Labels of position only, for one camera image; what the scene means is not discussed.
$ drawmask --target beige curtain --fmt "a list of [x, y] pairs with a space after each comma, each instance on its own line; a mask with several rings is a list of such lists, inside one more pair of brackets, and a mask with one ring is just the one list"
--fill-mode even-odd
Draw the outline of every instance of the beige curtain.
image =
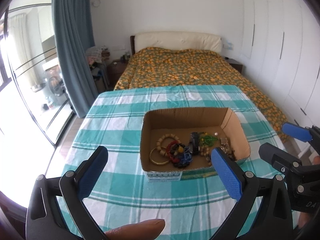
[[9, 55], [12, 68], [20, 77], [17, 78], [19, 86], [31, 88], [40, 84], [40, 79], [32, 67], [30, 44], [27, 33], [26, 14], [18, 14], [8, 18], [8, 45], [7, 52]]

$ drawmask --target wooden nightstand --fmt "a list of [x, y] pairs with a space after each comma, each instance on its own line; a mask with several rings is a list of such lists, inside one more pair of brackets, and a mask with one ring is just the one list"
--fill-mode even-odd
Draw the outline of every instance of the wooden nightstand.
[[110, 88], [113, 90], [120, 79], [121, 75], [127, 68], [128, 63], [122, 63], [120, 60], [113, 61], [107, 66], [108, 77], [110, 80]]
[[236, 60], [234, 60], [234, 59], [231, 59], [231, 58], [225, 59], [225, 60], [226, 60], [226, 62], [229, 63], [229, 65], [231, 65], [231, 67], [233, 67], [234, 69], [236, 69], [237, 71], [239, 71], [240, 74], [241, 74], [243, 65], [242, 65], [240, 62], [238, 62], [238, 61], [236, 61]]

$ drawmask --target green string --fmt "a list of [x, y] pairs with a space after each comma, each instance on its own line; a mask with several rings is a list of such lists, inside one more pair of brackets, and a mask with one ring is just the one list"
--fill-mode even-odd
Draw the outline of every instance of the green string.
[[204, 136], [200, 137], [200, 134], [205, 134], [205, 132], [199, 133], [199, 143], [201, 145], [207, 145], [208, 147], [213, 146], [214, 141], [217, 141], [218, 138], [215, 136], [211, 136], [210, 134], [205, 134]]

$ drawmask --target blue gripper pad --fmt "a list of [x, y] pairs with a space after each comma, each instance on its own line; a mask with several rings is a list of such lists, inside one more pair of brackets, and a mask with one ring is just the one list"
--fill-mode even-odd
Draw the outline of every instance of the blue gripper pad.
[[99, 150], [100, 152], [78, 182], [78, 198], [80, 200], [89, 197], [94, 185], [97, 183], [98, 178], [103, 171], [103, 168], [108, 162], [107, 148], [99, 146], [97, 150]]
[[241, 181], [238, 179], [237, 175], [233, 172], [229, 164], [228, 160], [222, 156], [222, 153], [219, 153], [217, 148], [213, 149], [211, 152], [211, 162], [217, 171], [224, 187], [226, 188], [228, 194], [231, 198], [240, 200], [242, 196], [242, 185]]
[[312, 140], [312, 135], [310, 134], [308, 129], [295, 125], [293, 123], [284, 123], [282, 126], [282, 131], [285, 134], [302, 142], [308, 142]]

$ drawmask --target metal pin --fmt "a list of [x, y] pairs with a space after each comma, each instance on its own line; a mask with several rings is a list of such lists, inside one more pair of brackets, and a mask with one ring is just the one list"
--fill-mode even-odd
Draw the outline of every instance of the metal pin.
[[252, 178], [253, 177], [253, 173], [251, 171], [247, 171], [245, 173], [245, 175], [248, 177], [248, 178]]
[[38, 177], [37, 177], [37, 180], [42, 180], [44, 178], [44, 175], [39, 175]]
[[74, 171], [67, 171], [66, 172], [66, 177], [72, 177], [73, 174], [75, 174]]
[[302, 185], [298, 186], [298, 192], [302, 193], [304, 191], [304, 187]]
[[279, 175], [279, 174], [276, 175], [276, 179], [279, 180], [279, 181], [283, 180], [282, 176]]

